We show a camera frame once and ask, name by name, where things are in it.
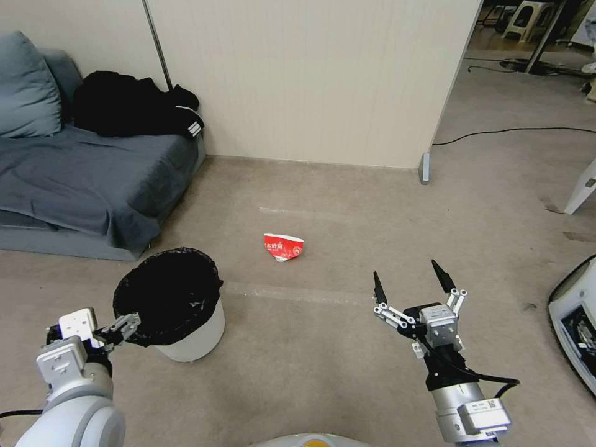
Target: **gray blanket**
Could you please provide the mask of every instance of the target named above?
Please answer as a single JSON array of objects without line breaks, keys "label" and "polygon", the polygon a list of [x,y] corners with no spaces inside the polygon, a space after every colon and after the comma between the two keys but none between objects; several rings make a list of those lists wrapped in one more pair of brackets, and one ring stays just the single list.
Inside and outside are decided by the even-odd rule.
[{"label": "gray blanket", "polygon": [[100,137],[65,126],[52,137],[0,138],[0,209],[145,247],[187,188],[196,141]]}]

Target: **white wall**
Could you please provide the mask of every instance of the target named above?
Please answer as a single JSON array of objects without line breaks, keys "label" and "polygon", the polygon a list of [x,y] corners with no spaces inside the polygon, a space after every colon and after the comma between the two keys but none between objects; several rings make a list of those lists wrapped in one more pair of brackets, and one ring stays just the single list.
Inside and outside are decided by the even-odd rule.
[{"label": "white wall", "polygon": [[[418,165],[481,0],[151,0],[209,153]],[[164,86],[140,0],[0,0],[0,30]]]},{"label": "white wall", "polygon": [[0,33],[67,51],[83,76],[112,70],[166,88],[140,0],[0,0]]}]

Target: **trash can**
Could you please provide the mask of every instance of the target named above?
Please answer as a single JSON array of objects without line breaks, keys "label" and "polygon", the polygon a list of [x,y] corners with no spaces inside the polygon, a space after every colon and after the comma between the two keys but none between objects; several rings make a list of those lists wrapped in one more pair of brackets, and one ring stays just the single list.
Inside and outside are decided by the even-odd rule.
[{"label": "trash can", "polygon": [[114,315],[138,312],[141,324],[129,343],[155,346],[172,360],[197,360],[224,333],[223,283],[205,253],[186,247],[162,251],[122,278]]}]

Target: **beige carpet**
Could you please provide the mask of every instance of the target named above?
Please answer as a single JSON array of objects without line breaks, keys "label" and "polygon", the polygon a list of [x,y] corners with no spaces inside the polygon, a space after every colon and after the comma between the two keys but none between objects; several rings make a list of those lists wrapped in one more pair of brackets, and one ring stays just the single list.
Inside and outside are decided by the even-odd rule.
[{"label": "beige carpet", "polygon": [[[595,127],[580,84],[462,70],[437,140]],[[241,447],[302,431],[442,445],[425,367],[374,318],[371,297],[376,269],[398,308],[443,300],[435,258],[469,291],[459,326],[468,364],[521,380],[503,398],[514,421],[505,444],[595,446],[595,401],[555,342],[546,298],[596,251],[563,234],[596,233],[596,202],[574,216],[544,209],[563,207],[595,143],[566,131],[468,138],[433,151],[428,186],[402,169],[208,159],[147,255],[183,245],[210,254],[225,281],[226,330],[194,364],[133,345],[112,355],[125,445]],[[304,238],[303,255],[275,262],[264,232]],[[110,322],[113,290],[134,266],[0,251],[0,411],[42,404],[44,328],[89,305]],[[32,422],[3,420],[0,444]]]}]

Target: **black jacket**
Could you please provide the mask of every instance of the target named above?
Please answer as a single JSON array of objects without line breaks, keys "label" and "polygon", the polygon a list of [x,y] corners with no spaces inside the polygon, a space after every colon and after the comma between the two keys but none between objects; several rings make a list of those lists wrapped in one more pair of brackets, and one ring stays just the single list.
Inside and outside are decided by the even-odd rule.
[{"label": "black jacket", "polygon": [[196,137],[205,126],[198,98],[180,86],[168,92],[151,78],[95,71],[74,92],[74,125],[107,137],[178,133]]}]

